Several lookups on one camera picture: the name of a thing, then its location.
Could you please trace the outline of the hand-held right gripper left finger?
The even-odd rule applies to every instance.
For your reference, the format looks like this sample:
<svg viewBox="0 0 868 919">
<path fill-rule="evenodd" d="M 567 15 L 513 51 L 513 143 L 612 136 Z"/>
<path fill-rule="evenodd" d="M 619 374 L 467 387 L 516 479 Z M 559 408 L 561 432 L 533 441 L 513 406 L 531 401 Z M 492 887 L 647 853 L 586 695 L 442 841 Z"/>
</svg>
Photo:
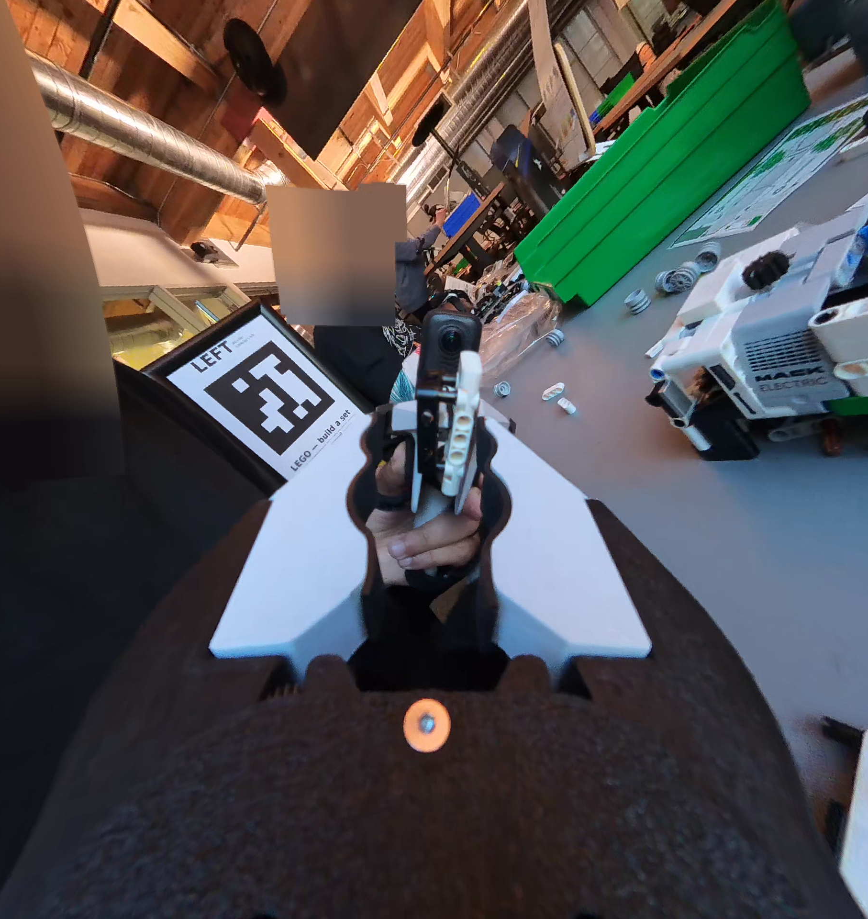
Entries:
<svg viewBox="0 0 868 919">
<path fill-rule="evenodd" d="M 282 657 L 302 680 L 313 659 L 348 660 L 365 641 L 368 541 L 347 498 L 368 426 L 361 416 L 271 498 L 211 637 L 215 658 Z"/>
</svg>

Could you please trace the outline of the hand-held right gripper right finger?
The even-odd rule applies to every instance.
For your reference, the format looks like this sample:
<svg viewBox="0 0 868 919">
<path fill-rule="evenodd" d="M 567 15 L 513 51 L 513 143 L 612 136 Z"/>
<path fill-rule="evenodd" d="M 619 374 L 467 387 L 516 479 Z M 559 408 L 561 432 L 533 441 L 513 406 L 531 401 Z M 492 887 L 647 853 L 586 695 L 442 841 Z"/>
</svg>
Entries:
<svg viewBox="0 0 868 919">
<path fill-rule="evenodd" d="M 586 496 L 496 420 L 486 430 L 510 504 L 490 550 L 494 642 L 542 660 L 554 680 L 578 657 L 646 659 L 651 639 Z"/>
</svg>

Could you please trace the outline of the white lego block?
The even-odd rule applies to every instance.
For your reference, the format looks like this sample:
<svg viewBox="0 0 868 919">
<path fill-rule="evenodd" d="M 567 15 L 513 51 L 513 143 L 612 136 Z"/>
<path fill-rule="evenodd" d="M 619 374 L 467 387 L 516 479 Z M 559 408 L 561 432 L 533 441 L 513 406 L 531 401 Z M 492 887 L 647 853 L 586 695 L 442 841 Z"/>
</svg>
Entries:
<svg viewBox="0 0 868 919">
<path fill-rule="evenodd" d="M 464 350 L 456 378 L 456 398 L 447 445 L 444 450 L 444 470 L 441 493 L 448 498 L 461 494 L 469 457 L 474 444 L 475 421 L 480 401 L 482 362 L 478 352 Z"/>
</svg>

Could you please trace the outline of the person's left forearm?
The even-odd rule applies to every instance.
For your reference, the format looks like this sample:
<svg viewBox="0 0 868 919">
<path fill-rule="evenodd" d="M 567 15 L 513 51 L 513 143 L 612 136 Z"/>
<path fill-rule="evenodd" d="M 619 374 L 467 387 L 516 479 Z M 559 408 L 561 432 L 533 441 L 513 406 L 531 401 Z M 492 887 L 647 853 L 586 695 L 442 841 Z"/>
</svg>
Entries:
<svg viewBox="0 0 868 919">
<path fill-rule="evenodd" d="M 408 587 L 390 588 L 380 632 L 349 661 L 358 682 L 390 690 L 497 683 L 508 658 L 494 644 L 478 643 L 477 587 L 476 582 L 465 582 L 449 590 L 453 604 L 443 621 L 432 605 L 445 600 L 446 594 L 434 597 Z"/>
</svg>

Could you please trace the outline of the white green lego truck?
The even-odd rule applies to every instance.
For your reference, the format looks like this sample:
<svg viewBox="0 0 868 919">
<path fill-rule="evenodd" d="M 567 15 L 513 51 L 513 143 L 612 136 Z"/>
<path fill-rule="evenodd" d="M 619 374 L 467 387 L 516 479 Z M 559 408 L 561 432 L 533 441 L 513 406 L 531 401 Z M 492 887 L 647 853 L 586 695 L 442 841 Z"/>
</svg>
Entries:
<svg viewBox="0 0 868 919">
<path fill-rule="evenodd" d="M 709 462 L 868 415 L 868 202 L 724 259 L 690 291 L 645 397 Z"/>
</svg>

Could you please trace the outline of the person's left hand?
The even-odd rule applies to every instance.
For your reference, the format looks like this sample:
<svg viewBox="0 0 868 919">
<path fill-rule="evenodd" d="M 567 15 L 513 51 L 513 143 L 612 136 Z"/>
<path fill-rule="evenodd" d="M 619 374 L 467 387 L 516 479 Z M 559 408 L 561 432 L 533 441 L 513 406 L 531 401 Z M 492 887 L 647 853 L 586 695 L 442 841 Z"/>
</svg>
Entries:
<svg viewBox="0 0 868 919">
<path fill-rule="evenodd" d="M 401 442 L 392 457 L 379 464 L 375 472 L 379 501 L 367 520 L 382 579 L 389 586 L 407 585 L 410 572 L 475 563 L 482 545 L 481 481 L 468 493 L 461 513 L 446 510 L 416 525 L 410 507 L 406 447 Z"/>
</svg>

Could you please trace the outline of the clear plastic bag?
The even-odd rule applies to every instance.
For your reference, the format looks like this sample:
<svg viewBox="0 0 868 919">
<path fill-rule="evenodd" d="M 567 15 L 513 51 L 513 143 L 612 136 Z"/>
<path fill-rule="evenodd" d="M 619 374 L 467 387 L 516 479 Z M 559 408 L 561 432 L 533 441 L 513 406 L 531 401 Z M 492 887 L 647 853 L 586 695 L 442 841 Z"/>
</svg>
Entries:
<svg viewBox="0 0 868 919">
<path fill-rule="evenodd" d="M 552 332 L 562 305 L 534 291 L 516 295 L 506 308 L 485 324 L 479 354 L 486 373 L 514 363 L 526 348 Z"/>
</svg>

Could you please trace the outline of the dark blue machine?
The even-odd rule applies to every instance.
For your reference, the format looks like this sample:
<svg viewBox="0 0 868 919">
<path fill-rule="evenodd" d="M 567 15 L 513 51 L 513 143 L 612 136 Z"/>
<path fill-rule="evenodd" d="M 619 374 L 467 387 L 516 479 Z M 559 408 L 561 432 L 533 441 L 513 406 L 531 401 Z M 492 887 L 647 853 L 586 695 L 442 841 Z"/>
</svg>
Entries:
<svg viewBox="0 0 868 919">
<path fill-rule="evenodd" d="M 551 163 L 514 125 L 504 128 L 493 142 L 489 159 L 538 220 L 548 215 L 570 187 L 568 180 L 554 172 Z"/>
</svg>

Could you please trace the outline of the black ceiling panel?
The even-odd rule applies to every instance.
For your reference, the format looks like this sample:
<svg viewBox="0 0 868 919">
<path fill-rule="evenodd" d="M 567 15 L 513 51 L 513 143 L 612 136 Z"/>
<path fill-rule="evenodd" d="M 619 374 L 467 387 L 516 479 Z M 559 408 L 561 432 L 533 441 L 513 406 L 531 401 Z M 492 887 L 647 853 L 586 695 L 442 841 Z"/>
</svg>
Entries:
<svg viewBox="0 0 868 919">
<path fill-rule="evenodd" d="M 310 3 L 276 59 L 284 98 L 263 105 L 307 156 L 318 158 L 419 4 Z"/>
</svg>

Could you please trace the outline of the green plastic bin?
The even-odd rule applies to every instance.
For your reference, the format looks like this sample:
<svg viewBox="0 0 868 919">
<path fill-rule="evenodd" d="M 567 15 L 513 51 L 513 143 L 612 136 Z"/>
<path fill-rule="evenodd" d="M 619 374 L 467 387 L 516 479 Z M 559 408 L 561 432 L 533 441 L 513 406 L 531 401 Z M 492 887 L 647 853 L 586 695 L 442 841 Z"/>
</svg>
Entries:
<svg viewBox="0 0 868 919">
<path fill-rule="evenodd" d="M 523 276 L 592 305 L 809 105 L 786 13 L 763 2 L 517 246 Z"/>
</svg>

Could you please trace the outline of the green white sticker sheet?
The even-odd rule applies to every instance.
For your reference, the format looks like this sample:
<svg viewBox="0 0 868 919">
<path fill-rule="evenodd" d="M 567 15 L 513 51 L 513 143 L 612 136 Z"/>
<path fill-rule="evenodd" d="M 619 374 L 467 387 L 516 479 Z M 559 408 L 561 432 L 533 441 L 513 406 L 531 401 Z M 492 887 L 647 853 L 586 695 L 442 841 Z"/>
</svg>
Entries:
<svg viewBox="0 0 868 919">
<path fill-rule="evenodd" d="M 868 93 L 784 135 L 672 243 L 701 245 L 751 232 L 864 130 Z"/>
</svg>

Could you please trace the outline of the smooth silver air duct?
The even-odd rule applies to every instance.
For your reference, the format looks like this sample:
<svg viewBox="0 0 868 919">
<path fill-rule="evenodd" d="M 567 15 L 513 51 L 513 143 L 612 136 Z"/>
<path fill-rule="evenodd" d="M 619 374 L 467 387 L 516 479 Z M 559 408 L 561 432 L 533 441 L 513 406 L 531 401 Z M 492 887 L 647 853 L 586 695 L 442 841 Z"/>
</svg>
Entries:
<svg viewBox="0 0 868 919">
<path fill-rule="evenodd" d="M 25 54 L 55 131 L 249 204 L 267 202 L 257 174 L 44 57 Z"/>
</svg>

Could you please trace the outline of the ribbed silver air duct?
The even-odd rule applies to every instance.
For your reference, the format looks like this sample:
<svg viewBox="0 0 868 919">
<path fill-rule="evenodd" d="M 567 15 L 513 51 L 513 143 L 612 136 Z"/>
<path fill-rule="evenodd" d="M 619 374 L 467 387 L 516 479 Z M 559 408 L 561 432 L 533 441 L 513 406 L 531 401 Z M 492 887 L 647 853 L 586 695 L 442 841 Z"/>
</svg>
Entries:
<svg viewBox="0 0 868 919">
<path fill-rule="evenodd" d="M 409 206 L 426 195 L 427 187 L 438 185 L 440 170 L 448 168 L 453 155 L 460 155 L 474 141 L 492 112 L 532 65 L 529 4 L 520 1 L 511 7 L 452 92 L 451 106 L 437 125 L 451 151 L 446 152 L 437 140 L 429 139 L 395 178 L 396 184 L 405 187 Z"/>
</svg>

